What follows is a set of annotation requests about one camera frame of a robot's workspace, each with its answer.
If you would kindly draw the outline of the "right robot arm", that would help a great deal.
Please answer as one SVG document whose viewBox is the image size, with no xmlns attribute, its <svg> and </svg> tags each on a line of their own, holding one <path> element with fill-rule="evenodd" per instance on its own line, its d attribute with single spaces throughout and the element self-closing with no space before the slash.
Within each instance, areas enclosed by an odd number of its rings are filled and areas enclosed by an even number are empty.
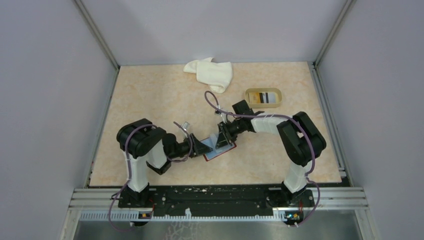
<svg viewBox="0 0 424 240">
<path fill-rule="evenodd" d="M 279 136 L 291 160 L 287 176 L 282 182 L 281 199 L 287 206 L 295 206 L 306 189 L 307 176 L 315 166 L 315 159 L 326 149 L 327 142 L 307 113 L 300 111 L 291 117 L 279 117 L 263 111 L 254 112 L 246 100 L 232 106 L 233 121 L 218 124 L 216 148 L 230 145 L 243 132 L 268 133 Z"/>
</svg>

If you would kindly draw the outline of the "beige oval tray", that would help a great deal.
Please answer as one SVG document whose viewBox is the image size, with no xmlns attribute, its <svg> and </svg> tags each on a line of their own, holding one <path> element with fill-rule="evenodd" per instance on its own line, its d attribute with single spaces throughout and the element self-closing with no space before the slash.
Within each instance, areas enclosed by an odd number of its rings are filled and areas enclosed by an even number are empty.
<svg viewBox="0 0 424 240">
<path fill-rule="evenodd" d="M 278 108 L 283 94 L 275 87 L 254 87 L 245 90 L 244 99 L 252 109 Z"/>
</svg>

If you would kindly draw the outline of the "white folded cloth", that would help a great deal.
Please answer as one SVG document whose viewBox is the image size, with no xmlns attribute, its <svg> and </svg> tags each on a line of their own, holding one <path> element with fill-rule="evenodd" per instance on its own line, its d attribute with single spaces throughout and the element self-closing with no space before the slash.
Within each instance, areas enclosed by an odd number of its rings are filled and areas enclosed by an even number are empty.
<svg viewBox="0 0 424 240">
<path fill-rule="evenodd" d="M 188 62 L 183 71 L 196 74 L 199 83 L 208 85 L 214 93 L 224 93 L 233 79 L 231 62 L 213 62 L 213 57 Z"/>
</svg>

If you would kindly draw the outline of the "gold VIP card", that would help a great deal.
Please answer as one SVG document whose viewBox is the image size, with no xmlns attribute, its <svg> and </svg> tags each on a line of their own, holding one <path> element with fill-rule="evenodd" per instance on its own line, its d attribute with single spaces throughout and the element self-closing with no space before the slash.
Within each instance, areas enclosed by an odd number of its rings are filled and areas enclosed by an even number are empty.
<svg viewBox="0 0 424 240">
<path fill-rule="evenodd" d="M 260 92 L 250 92 L 249 101 L 252 104 L 261 104 L 262 103 L 262 94 Z"/>
</svg>

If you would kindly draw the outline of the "black striped card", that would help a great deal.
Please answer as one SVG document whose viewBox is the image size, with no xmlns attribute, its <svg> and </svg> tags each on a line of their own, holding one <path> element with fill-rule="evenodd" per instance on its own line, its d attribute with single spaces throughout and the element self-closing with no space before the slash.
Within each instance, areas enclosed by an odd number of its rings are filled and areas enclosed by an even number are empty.
<svg viewBox="0 0 424 240">
<path fill-rule="evenodd" d="M 261 93 L 261 104 L 275 104 L 277 102 L 275 92 L 260 92 Z"/>
</svg>

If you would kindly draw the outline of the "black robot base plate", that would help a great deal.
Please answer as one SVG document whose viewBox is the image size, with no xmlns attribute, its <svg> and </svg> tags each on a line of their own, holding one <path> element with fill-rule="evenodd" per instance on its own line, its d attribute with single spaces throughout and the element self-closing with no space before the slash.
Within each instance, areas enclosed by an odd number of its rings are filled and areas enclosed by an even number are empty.
<svg viewBox="0 0 424 240">
<path fill-rule="evenodd" d="M 136 200 L 126 190 L 118 195 L 119 208 L 152 208 L 155 217 L 268 217 L 274 208 L 305 211 L 315 205 L 311 190 L 289 200 L 282 184 L 149 186 Z"/>
</svg>

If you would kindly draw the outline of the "red leather card holder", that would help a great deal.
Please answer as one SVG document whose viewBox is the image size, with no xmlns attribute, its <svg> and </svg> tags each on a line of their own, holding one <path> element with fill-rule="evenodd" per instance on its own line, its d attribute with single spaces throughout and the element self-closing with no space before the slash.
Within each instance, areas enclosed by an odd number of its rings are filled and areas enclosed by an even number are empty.
<svg viewBox="0 0 424 240">
<path fill-rule="evenodd" d="M 237 147 L 235 143 L 231 143 L 229 145 L 216 148 L 216 143 L 218 142 L 217 134 L 211 134 L 209 137 L 201 140 L 200 142 L 212 148 L 211 152 L 205 153 L 203 155 L 206 162 L 209 162 Z"/>
</svg>

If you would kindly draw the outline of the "aluminium frame rail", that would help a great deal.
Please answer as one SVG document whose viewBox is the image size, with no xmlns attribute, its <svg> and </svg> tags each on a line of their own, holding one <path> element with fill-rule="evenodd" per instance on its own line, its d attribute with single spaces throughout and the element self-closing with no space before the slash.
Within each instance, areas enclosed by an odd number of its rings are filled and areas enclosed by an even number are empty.
<svg viewBox="0 0 424 240">
<path fill-rule="evenodd" d="M 81 220 L 113 222 L 285 222 L 319 211 L 356 211 L 369 207 L 360 187 L 310 187 L 296 203 L 283 200 L 278 187 L 157 186 L 145 206 L 114 199 L 114 188 L 74 190 L 69 210 Z"/>
</svg>

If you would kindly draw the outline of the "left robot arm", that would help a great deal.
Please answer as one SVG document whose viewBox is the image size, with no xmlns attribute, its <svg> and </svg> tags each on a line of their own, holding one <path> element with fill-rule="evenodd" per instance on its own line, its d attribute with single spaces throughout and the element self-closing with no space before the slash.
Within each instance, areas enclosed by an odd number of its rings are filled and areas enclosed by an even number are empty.
<svg viewBox="0 0 424 240">
<path fill-rule="evenodd" d="M 173 133 L 168 133 L 146 118 L 123 126 L 116 135 L 127 165 L 127 182 L 124 190 L 138 207 L 149 203 L 149 180 L 147 169 L 164 174 L 172 163 L 181 163 L 211 153 L 214 149 L 194 134 L 187 132 L 187 124 L 174 122 L 183 132 L 184 139 L 178 142 Z"/>
</svg>

